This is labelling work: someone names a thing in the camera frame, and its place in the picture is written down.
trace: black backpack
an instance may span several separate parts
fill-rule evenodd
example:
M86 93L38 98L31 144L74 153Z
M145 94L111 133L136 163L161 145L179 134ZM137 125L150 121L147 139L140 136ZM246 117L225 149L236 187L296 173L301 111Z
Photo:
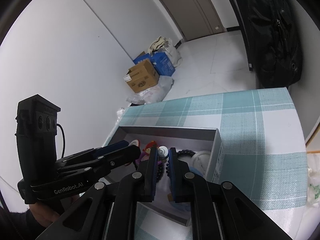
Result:
M302 71L302 51L287 0L236 0L249 56L265 88L288 87Z

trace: white plastic bag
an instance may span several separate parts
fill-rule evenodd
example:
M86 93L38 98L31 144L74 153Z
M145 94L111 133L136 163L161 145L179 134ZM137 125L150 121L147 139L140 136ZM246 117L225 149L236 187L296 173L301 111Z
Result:
M170 91L172 82L172 77L160 76L158 84L139 93L130 95L127 101L136 105L161 102Z
M121 107L121 108L117 111L117 116L118 116L117 122L120 121L120 119L121 119L121 117L123 116L124 112L125 112L124 107Z
M320 200L320 160L313 156L312 168L308 168L308 204L313 205Z
M181 55L172 44L172 40L170 38L167 39L166 43L158 49L158 52L165 52L174 67L178 67L182 62Z

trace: open box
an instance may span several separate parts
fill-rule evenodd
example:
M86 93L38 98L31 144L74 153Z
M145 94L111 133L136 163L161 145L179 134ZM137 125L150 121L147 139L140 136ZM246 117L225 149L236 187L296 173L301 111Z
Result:
M156 141L158 146L166 146L168 149L175 147L177 152L184 149L189 149L196 153L204 150L210 151L211 154L208 166L203 175L207 181L218 183L224 159L218 129L163 126L119 126L108 145L121 140L131 142L135 139L140 141L141 150L149 142ZM131 163L129 166L120 166L113 169L105 178L109 182L114 183L135 171L135 166ZM169 185L170 179L167 177L167 174L164 173L161 180L156 184L154 201L141 204L161 216L184 226L188 226L191 221L191 212L188 209L188 205L169 202Z

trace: cardboard box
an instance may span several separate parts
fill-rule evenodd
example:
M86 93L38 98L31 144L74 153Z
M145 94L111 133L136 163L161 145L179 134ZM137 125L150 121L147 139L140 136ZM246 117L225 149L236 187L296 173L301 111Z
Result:
M153 56L150 56L149 53L139 55L136 57L133 62L138 64L139 62L149 59L152 63L155 70L158 72L160 76L169 76L171 77L172 74L175 72L175 68L172 65L170 59L166 55L165 52L157 52Z
M210 151L208 167L204 174L207 181L218 183L221 168L224 160L224 153L221 146L221 139L218 129L214 128L186 128L186 127L163 127L163 126L119 126L112 135L108 145L126 140L131 142L135 139L140 141L140 149L143 149L147 143L154 140L158 146L164 145L168 148L175 147L176 151L189 149L194 152L203 150ZM111 171L105 179L114 183L120 181L124 176L135 172L136 169L131 163L129 166L120 166ZM180 210L169 202L170 179L164 173L161 180L156 184L155 199L151 203L141 203L143 206L153 212L166 217L176 223L189 226L191 222L191 212Z
M158 84L159 74L154 69L149 59L145 59L137 65L129 68L124 81L135 92L141 92Z
M142 56L142 55L145 55L145 52L143 51L143 52L141 52L139 55L138 55L138 57L140 57L140 56Z

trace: table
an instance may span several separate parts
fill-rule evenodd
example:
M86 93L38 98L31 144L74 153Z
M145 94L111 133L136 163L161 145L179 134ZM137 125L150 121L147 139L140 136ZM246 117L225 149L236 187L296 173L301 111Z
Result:
M286 88L134 106L118 125L218 128L226 154L220 181L234 183L295 238L307 199L307 155L300 121ZM136 238L185 240L192 239L192 233L191 227L138 205Z

